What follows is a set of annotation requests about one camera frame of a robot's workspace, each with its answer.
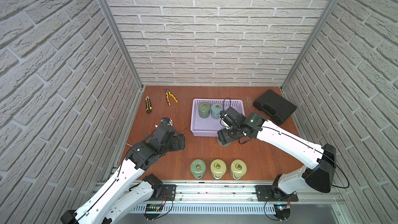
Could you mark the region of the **light blue canister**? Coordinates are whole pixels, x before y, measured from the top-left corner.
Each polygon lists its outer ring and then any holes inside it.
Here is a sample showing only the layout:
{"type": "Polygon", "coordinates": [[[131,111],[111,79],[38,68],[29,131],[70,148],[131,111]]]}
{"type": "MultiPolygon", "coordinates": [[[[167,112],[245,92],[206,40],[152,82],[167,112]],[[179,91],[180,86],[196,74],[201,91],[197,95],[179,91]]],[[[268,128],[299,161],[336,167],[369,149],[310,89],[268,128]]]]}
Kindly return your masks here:
{"type": "Polygon", "coordinates": [[[220,112],[223,110],[223,106],[221,103],[214,103],[210,108],[210,115],[213,119],[220,118],[220,112]]]}
{"type": "Polygon", "coordinates": [[[220,140],[218,140],[218,143],[223,146],[223,147],[228,147],[231,143],[222,143],[220,140]]]}

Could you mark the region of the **yellow-green canister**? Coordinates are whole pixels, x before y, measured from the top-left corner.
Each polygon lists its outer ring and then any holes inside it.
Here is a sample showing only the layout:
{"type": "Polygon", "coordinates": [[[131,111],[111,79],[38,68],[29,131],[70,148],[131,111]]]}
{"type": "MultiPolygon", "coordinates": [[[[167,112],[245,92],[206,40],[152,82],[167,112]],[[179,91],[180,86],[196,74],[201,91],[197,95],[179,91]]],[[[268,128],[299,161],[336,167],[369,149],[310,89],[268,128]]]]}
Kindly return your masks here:
{"type": "Polygon", "coordinates": [[[211,163],[210,170],[213,178],[219,180],[225,175],[227,166],[223,160],[216,159],[211,163]]]}
{"type": "Polygon", "coordinates": [[[234,180],[240,180],[247,173],[245,162],[239,159],[234,160],[230,165],[229,173],[234,180]]]}

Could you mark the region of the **dark green canister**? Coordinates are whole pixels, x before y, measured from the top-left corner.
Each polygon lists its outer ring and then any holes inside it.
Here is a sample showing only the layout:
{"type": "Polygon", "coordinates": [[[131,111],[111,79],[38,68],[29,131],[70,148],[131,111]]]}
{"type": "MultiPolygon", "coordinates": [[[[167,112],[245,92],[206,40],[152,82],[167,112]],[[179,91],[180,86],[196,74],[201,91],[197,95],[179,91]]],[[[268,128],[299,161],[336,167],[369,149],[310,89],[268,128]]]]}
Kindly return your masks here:
{"type": "Polygon", "coordinates": [[[210,116],[211,105],[208,102],[201,102],[198,105],[199,116],[203,119],[210,116]]]}
{"type": "Polygon", "coordinates": [[[201,159],[195,159],[190,164],[190,171],[195,179],[201,179],[206,172],[206,163],[201,159]]]}

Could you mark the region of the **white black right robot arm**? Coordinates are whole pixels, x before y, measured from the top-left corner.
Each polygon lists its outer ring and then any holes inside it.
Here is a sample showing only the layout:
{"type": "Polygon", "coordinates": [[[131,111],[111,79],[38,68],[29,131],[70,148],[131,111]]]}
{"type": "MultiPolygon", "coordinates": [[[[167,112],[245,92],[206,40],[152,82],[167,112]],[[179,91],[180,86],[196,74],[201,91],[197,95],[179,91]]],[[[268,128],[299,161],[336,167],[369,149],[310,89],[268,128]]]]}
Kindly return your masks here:
{"type": "Polygon", "coordinates": [[[306,141],[274,124],[257,113],[248,117],[229,108],[221,111],[220,120],[225,127],[218,131],[222,145],[234,141],[242,143],[242,138],[257,139],[271,144],[300,161],[303,166],[288,174],[278,175],[269,193],[276,200],[289,198],[294,192],[311,188],[321,193],[329,193],[337,167],[336,149],[326,144],[321,146],[306,141]]]}

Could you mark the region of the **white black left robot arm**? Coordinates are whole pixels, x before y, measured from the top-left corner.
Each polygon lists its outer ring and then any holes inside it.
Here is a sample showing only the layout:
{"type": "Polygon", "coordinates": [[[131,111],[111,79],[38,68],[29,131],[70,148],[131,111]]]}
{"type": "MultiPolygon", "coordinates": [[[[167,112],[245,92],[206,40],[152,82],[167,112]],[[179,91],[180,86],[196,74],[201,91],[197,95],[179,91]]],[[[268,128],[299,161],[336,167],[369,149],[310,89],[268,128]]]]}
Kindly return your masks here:
{"type": "Polygon", "coordinates": [[[133,208],[162,195],[163,182],[150,174],[136,186],[132,184],[168,152],[184,150],[185,136],[176,131],[170,118],[141,142],[134,144],[125,155],[120,167],[77,210],[68,210],[60,218],[63,224],[115,224],[133,208]]]}

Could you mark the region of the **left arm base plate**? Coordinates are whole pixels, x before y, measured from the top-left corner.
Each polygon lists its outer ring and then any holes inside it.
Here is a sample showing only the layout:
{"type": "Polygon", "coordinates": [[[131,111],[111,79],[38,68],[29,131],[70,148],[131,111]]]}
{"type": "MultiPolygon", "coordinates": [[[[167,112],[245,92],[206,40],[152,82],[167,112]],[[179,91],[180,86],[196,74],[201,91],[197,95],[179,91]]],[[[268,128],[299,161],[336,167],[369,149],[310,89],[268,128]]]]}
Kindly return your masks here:
{"type": "Polygon", "coordinates": [[[162,186],[162,189],[159,191],[159,195],[153,195],[147,202],[151,201],[163,201],[164,199],[170,198],[171,200],[175,200],[176,196],[176,188],[175,184],[165,184],[162,186]]]}

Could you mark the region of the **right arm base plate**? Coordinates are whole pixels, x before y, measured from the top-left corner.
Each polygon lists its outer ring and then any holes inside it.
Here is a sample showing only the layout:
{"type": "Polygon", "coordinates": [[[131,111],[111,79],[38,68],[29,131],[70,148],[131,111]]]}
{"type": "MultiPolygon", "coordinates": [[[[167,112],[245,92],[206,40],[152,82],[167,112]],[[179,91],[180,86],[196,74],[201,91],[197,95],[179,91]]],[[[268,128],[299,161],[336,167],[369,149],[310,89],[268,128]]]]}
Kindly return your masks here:
{"type": "Polygon", "coordinates": [[[271,185],[255,185],[256,195],[259,202],[266,201],[292,201],[298,202],[298,196],[296,192],[292,194],[286,194],[280,190],[277,186],[271,185]]]}

